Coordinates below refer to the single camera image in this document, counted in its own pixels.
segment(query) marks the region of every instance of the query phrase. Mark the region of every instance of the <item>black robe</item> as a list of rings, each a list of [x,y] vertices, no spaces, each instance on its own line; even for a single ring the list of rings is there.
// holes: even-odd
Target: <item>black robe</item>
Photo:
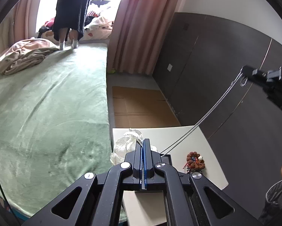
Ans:
[[[59,29],[68,28],[78,31],[78,40],[83,37],[84,22],[90,0],[57,0],[56,16],[52,31],[54,39],[59,41]]]

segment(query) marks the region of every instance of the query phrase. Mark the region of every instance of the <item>sock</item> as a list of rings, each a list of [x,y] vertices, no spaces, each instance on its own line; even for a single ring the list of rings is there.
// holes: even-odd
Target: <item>sock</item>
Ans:
[[[72,48],[78,48],[78,40],[73,40]]]
[[[60,51],[63,51],[65,47],[65,42],[59,42],[59,49]]]

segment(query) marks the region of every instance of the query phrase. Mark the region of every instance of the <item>flattened cardboard box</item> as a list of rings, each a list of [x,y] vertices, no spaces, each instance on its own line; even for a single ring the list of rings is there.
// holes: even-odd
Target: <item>flattened cardboard box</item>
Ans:
[[[116,128],[181,126],[158,90],[113,87]]]

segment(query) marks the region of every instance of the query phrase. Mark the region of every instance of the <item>white tabletop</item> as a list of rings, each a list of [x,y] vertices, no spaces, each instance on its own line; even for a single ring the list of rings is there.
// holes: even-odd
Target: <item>white tabletop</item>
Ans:
[[[148,138],[150,144],[157,147],[161,152],[171,145],[182,135],[184,135],[192,126],[186,127],[165,127],[165,128],[139,128],[143,133],[143,138]],[[123,136],[127,132],[127,128],[113,128],[113,142]],[[195,151],[201,154],[205,161],[205,169],[203,174],[213,182],[218,188],[224,189],[227,185],[227,179],[220,167],[208,141],[198,127],[192,134],[185,138],[176,148],[169,154],[171,155],[172,165],[180,172],[185,172],[183,167],[186,164],[186,156],[189,152]],[[160,196],[135,195],[133,191],[125,191],[123,202],[127,212],[128,222],[130,226],[153,226],[166,221],[164,202]],[[160,208],[155,213],[148,214],[148,208],[153,204],[161,204],[155,206]]]

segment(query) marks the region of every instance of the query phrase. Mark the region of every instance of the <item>pink curtain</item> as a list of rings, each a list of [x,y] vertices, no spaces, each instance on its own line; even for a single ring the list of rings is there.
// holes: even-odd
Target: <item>pink curtain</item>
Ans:
[[[14,42],[29,39],[28,19],[32,0],[19,0],[14,10]]]
[[[121,0],[107,52],[107,71],[151,75],[178,0]]]

